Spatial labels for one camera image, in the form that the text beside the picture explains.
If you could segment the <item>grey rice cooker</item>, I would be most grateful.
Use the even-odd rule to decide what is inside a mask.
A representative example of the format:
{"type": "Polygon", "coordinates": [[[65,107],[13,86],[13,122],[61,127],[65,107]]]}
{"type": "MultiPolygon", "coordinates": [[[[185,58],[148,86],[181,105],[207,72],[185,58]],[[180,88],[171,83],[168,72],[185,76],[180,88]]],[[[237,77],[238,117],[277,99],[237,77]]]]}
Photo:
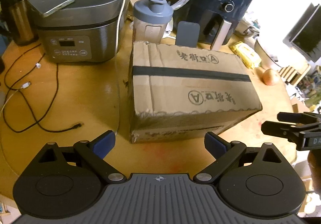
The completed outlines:
{"type": "Polygon", "coordinates": [[[51,62],[105,62],[120,46],[128,5],[129,0],[75,0],[48,17],[31,7],[31,16],[51,62]]]}

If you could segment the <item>black phone stand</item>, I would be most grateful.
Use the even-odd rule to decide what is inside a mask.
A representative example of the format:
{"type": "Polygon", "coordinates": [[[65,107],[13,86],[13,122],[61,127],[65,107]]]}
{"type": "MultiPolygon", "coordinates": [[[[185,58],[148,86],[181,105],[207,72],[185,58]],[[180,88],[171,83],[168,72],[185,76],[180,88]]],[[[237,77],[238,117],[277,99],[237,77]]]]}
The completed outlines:
{"type": "Polygon", "coordinates": [[[200,25],[198,23],[180,21],[177,26],[175,44],[181,47],[196,48],[199,33],[200,25]]]}

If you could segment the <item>white round pot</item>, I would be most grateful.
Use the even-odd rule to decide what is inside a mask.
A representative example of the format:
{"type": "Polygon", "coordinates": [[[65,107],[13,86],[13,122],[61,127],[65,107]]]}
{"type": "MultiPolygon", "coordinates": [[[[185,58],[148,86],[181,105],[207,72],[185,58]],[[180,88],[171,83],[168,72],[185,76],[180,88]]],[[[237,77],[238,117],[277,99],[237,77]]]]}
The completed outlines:
{"type": "Polygon", "coordinates": [[[261,58],[260,66],[264,69],[274,69],[276,71],[279,71],[282,66],[280,66],[279,61],[277,57],[273,56],[271,53],[268,53],[263,48],[263,41],[257,37],[255,44],[254,44],[254,51],[259,55],[261,58]]]}

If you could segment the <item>yellow wet wipes pack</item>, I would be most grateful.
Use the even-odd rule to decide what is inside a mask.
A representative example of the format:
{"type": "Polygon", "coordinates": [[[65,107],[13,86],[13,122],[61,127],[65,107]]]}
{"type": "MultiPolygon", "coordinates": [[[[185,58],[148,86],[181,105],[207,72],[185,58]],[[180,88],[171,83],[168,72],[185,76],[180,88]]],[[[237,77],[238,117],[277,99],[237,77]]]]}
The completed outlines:
{"type": "Polygon", "coordinates": [[[250,69],[258,67],[262,61],[260,56],[249,45],[241,41],[229,46],[231,51],[240,57],[243,64],[250,69]]]}

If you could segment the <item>brown cardboard box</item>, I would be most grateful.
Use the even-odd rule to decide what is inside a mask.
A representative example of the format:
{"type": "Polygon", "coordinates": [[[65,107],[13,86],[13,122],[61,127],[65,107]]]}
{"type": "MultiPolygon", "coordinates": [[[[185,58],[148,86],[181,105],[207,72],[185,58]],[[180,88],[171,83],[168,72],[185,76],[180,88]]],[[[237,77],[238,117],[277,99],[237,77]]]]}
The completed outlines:
{"type": "Polygon", "coordinates": [[[234,54],[139,41],[128,79],[132,143],[220,134],[262,109],[234,54]]]}

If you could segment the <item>black monitor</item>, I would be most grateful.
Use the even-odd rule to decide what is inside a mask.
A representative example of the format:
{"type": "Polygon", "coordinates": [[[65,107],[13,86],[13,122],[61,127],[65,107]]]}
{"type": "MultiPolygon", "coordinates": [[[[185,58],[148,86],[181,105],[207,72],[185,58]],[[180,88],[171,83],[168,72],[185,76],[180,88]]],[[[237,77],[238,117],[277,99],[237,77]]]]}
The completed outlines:
{"type": "Polygon", "coordinates": [[[320,59],[320,4],[308,6],[283,42],[309,61],[320,59]]]}

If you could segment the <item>dark blue air fryer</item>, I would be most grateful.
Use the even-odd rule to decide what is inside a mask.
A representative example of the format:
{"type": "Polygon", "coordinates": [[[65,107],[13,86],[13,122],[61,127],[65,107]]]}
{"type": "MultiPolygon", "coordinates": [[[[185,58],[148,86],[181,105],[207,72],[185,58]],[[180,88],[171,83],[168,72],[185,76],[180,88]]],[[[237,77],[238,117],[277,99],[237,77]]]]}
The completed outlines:
{"type": "Polygon", "coordinates": [[[251,2],[252,0],[189,0],[174,11],[174,29],[182,21],[197,23],[200,26],[199,42],[210,44],[211,49],[217,50],[228,43],[251,2]]]}

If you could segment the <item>shaker bottle grey lid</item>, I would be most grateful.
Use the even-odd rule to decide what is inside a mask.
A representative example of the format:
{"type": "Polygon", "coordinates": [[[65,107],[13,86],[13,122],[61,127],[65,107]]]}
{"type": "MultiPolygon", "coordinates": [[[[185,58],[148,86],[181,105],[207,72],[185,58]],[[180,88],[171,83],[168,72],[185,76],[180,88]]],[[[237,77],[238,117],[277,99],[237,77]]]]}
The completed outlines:
{"type": "Polygon", "coordinates": [[[133,6],[133,42],[159,44],[173,16],[167,0],[138,0],[133,6]]]}

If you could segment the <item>steel electric kettle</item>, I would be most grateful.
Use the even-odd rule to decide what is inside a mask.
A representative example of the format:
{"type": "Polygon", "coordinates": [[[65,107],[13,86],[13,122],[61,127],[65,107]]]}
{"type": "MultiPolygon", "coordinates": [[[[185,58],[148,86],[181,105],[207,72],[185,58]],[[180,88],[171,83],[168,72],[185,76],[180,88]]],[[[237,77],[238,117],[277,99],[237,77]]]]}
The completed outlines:
{"type": "Polygon", "coordinates": [[[10,37],[19,46],[25,46],[38,39],[31,6],[28,0],[1,0],[1,35],[10,37]]]}

